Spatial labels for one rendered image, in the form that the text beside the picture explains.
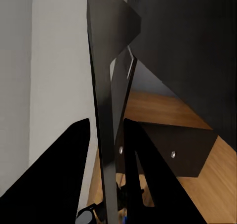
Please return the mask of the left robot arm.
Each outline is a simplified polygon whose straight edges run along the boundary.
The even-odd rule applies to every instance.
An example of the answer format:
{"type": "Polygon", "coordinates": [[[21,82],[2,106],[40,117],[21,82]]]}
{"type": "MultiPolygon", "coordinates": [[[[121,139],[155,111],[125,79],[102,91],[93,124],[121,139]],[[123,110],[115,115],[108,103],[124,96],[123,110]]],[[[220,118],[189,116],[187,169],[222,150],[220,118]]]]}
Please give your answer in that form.
{"type": "MultiPolygon", "coordinates": [[[[126,207],[126,185],[119,188],[117,184],[117,202],[118,211],[126,207]]],[[[77,214],[75,224],[97,224],[97,219],[100,222],[105,221],[105,211],[103,202],[100,204],[92,204],[80,210],[77,214]],[[94,211],[94,213],[93,213],[94,211]]]]}

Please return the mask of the notebook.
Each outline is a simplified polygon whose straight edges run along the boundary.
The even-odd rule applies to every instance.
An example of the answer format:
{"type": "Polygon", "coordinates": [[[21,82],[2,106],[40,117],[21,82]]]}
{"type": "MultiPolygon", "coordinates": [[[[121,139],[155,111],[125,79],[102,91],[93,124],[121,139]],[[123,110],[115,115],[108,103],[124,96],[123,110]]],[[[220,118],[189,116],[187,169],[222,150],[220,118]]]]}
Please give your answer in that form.
{"type": "Polygon", "coordinates": [[[126,73],[127,78],[129,78],[133,61],[134,61],[134,56],[131,52],[130,46],[127,45],[124,60],[123,60],[123,65],[124,65],[124,69],[125,69],[125,73],[126,73]]]}

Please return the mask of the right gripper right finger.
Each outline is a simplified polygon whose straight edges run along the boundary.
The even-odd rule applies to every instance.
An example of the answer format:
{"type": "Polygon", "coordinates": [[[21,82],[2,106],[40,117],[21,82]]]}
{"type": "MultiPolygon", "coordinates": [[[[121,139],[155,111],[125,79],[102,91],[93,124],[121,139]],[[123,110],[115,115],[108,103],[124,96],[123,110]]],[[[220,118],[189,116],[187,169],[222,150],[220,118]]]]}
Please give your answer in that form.
{"type": "Polygon", "coordinates": [[[124,119],[127,224],[207,224],[143,127],[124,119]],[[146,207],[137,152],[155,207],[146,207]]]}

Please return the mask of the keyboard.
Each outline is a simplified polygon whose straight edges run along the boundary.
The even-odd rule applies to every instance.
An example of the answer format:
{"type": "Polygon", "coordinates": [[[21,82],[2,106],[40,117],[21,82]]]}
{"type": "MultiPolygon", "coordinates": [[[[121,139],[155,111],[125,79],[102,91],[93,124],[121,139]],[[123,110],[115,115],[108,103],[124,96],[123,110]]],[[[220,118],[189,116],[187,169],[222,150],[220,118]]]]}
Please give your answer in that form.
{"type": "Polygon", "coordinates": [[[119,224],[111,92],[111,62],[141,33],[141,17],[125,0],[87,0],[105,224],[119,224]]]}

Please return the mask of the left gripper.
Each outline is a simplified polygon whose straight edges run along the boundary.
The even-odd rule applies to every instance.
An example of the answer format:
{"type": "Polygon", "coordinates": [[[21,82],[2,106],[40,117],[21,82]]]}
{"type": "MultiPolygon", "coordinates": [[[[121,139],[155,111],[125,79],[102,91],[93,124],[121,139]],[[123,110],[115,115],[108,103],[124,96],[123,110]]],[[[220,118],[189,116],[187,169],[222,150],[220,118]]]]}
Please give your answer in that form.
{"type": "Polygon", "coordinates": [[[126,207],[126,185],[119,188],[117,184],[117,202],[118,202],[118,211],[126,207]]]}

